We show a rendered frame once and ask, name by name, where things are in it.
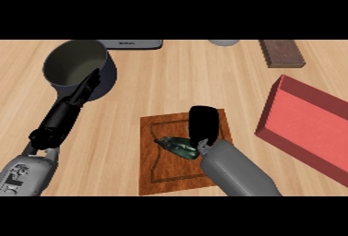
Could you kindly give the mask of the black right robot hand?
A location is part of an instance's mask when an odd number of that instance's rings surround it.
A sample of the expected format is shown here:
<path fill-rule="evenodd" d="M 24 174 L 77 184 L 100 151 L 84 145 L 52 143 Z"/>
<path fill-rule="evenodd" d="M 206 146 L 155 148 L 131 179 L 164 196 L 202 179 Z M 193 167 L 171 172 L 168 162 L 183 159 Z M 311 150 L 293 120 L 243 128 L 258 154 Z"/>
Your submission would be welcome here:
<path fill-rule="evenodd" d="M 189 110 L 189 138 L 193 148 L 201 149 L 201 141 L 212 146 L 218 139 L 218 110 L 209 106 L 193 106 Z"/>

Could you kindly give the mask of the dark green cupcake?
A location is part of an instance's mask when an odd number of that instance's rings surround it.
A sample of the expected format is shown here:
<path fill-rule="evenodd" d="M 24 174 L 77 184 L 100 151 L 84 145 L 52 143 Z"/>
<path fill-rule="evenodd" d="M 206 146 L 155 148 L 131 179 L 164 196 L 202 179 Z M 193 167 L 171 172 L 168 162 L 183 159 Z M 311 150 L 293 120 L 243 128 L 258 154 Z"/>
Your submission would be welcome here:
<path fill-rule="evenodd" d="M 190 140 L 183 137 L 164 136 L 153 142 L 164 150 L 184 159 L 196 159 L 201 155 L 199 151 L 192 147 Z"/>

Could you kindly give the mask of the red cardboard box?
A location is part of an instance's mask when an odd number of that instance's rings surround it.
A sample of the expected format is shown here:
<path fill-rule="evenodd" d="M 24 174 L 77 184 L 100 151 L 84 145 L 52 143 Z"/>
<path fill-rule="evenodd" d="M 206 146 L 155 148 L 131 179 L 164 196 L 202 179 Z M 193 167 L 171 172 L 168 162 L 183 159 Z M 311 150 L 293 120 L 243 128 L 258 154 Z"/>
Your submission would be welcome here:
<path fill-rule="evenodd" d="M 348 101 L 280 75 L 255 135 L 348 187 Z"/>

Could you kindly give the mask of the grey round object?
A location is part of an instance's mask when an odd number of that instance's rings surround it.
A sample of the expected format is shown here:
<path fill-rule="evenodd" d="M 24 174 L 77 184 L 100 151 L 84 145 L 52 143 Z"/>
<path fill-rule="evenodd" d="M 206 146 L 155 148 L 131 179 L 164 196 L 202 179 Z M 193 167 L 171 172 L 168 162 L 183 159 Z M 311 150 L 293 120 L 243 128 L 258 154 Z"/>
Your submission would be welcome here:
<path fill-rule="evenodd" d="M 239 40 L 208 40 L 214 45 L 227 47 L 239 43 Z"/>

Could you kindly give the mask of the dark brown wooden block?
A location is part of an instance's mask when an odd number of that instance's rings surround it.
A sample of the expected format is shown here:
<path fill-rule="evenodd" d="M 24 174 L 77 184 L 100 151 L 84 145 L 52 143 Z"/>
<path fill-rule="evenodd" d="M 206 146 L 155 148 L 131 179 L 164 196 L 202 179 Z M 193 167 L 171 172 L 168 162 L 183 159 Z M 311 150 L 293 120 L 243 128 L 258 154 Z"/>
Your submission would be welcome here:
<path fill-rule="evenodd" d="M 262 54 L 268 68 L 302 68 L 302 57 L 295 40 L 261 40 Z"/>

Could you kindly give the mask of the grey flat appliance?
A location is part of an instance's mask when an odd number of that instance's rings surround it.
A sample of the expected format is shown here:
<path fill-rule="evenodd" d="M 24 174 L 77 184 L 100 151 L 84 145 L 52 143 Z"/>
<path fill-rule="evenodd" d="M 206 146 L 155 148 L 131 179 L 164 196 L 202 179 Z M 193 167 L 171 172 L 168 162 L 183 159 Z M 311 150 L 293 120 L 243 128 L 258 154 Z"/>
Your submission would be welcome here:
<path fill-rule="evenodd" d="M 164 45 L 162 40 L 100 40 L 100 42 L 112 50 L 153 50 Z"/>

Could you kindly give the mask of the dark grey pot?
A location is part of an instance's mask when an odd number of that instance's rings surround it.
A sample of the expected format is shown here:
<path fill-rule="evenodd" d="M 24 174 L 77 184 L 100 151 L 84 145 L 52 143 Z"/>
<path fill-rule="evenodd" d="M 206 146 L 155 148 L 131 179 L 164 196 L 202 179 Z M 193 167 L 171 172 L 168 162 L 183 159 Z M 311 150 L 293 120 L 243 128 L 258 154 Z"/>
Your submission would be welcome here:
<path fill-rule="evenodd" d="M 114 88 L 116 66 L 100 41 L 71 40 L 47 55 L 43 62 L 43 76 L 57 91 L 57 98 L 68 96 L 83 79 L 99 69 L 100 84 L 90 100 L 102 98 Z"/>

